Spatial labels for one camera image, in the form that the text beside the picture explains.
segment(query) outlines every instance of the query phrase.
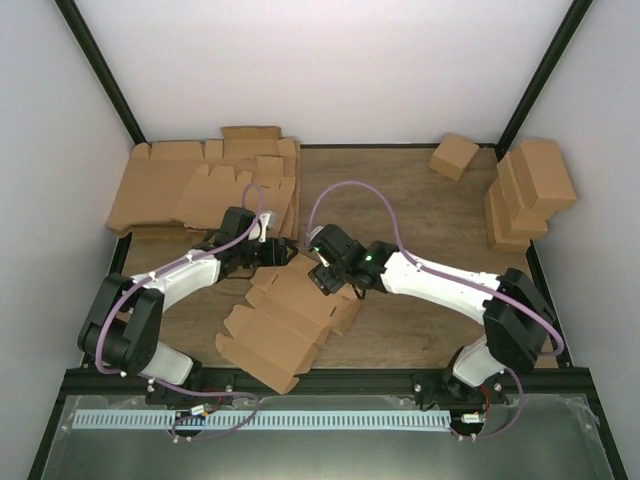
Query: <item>brown wooden surface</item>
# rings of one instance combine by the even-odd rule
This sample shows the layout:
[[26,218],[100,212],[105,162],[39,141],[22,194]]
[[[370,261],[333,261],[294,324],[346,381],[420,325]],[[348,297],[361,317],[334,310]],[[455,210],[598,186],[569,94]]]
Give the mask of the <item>brown wooden surface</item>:
[[[430,149],[303,149],[300,238],[311,208],[329,185],[360,180],[376,186],[393,205],[405,246],[426,259],[471,271],[528,272],[524,254],[487,249],[483,197],[496,178],[493,150],[481,149],[459,182],[427,167]],[[363,244],[393,242],[383,204],[358,187],[338,189],[322,203],[317,224],[335,223]],[[133,239],[125,274],[161,266],[184,252],[192,240]],[[168,310],[161,341],[201,360],[227,366],[214,346],[216,333],[233,305],[246,304],[247,280],[226,280],[200,290]],[[370,292],[350,332],[332,334],[315,367],[443,367],[483,328],[456,312],[417,298]],[[553,360],[539,365],[555,366]]]

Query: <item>gray wall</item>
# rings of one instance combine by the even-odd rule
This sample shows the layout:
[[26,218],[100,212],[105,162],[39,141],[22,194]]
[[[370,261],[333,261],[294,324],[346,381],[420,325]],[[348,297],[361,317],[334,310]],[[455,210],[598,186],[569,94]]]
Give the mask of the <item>gray wall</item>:
[[79,0],[150,140],[497,139],[569,0]]
[[106,273],[130,140],[46,0],[0,7],[0,476],[31,466]]
[[640,3],[593,2],[524,126],[558,139],[580,201],[537,243],[569,349],[640,478]]

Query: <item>robotic arm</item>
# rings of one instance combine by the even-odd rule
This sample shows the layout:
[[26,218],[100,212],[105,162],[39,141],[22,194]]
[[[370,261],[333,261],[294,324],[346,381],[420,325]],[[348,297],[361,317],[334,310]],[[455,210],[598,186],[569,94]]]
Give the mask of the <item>robotic arm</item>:
[[[456,352],[445,371],[443,381],[455,398],[464,398],[505,367],[526,372],[535,366],[547,332],[488,293],[419,270],[397,245],[376,241],[365,248],[336,225],[316,228],[310,245],[322,263],[309,277],[325,295],[347,283],[361,298],[367,290],[411,295],[456,310],[484,326],[485,335]],[[553,309],[519,270],[510,268],[504,275],[474,273],[413,257],[433,270],[505,293],[550,324],[555,319]]]
[[185,254],[182,265],[166,274],[156,275],[151,271],[126,277],[114,273],[105,278],[78,336],[80,350],[95,358],[100,331],[115,303],[134,284],[151,277],[120,309],[122,314],[129,315],[129,320],[115,318],[107,333],[102,357],[124,374],[142,374],[182,385],[191,373],[194,359],[158,341],[163,312],[192,292],[227,278],[240,267],[286,265],[297,254],[297,249],[284,238],[266,238],[275,223],[272,212],[260,215],[244,241],[215,255],[205,254],[240,237],[254,218],[249,210],[229,208],[220,229],[207,234]]

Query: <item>wooden tabletop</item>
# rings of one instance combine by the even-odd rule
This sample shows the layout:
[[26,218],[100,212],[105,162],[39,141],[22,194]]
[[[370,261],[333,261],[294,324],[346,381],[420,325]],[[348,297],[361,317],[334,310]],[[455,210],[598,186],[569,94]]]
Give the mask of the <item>wooden tabletop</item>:
[[[303,149],[301,225],[303,238],[318,195],[328,186],[359,180],[378,188],[395,209],[405,247],[428,260],[471,271],[503,273],[508,267],[528,272],[524,254],[488,250],[483,198],[496,178],[493,150],[481,149],[459,182],[427,167],[433,150]],[[314,222],[335,223],[363,244],[394,242],[389,214],[380,200],[359,187],[329,194]],[[124,273],[146,272],[174,260],[193,241],[134,237]],[[169,309],[162,342],[201,360],[228,366],[214,346],[216,333],[233,305],[242,303],[247,280],[229,279],[190,295]],[[369,292],[345,336],[335,334],[315,367],[444,367],[453,353],[483,334],[483,327],[452,310],[413,297]],[[555,362],[542,361],[542,366]]]

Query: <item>gray floor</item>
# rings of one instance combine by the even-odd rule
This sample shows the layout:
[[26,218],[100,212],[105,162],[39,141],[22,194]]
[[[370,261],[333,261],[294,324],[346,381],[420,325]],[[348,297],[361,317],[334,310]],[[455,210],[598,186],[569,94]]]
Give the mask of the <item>gray floor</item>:
[[[363,405],[355,397],[353,402]],[[278,408],[277,400],[268,405]],[[317,407],[317,400],[310,405]],[[63,416],[67,425],[72,410]],[[512,412],[492,408],[487,428],[499,428]],[[582,399],[550,395],[527,396],[511,431],[475,444],[458,443],[448,433],[345,431],[240,432],[174,445],[164,431],[73,431],[61,425],[44,478],[612,478],[595,425]]]

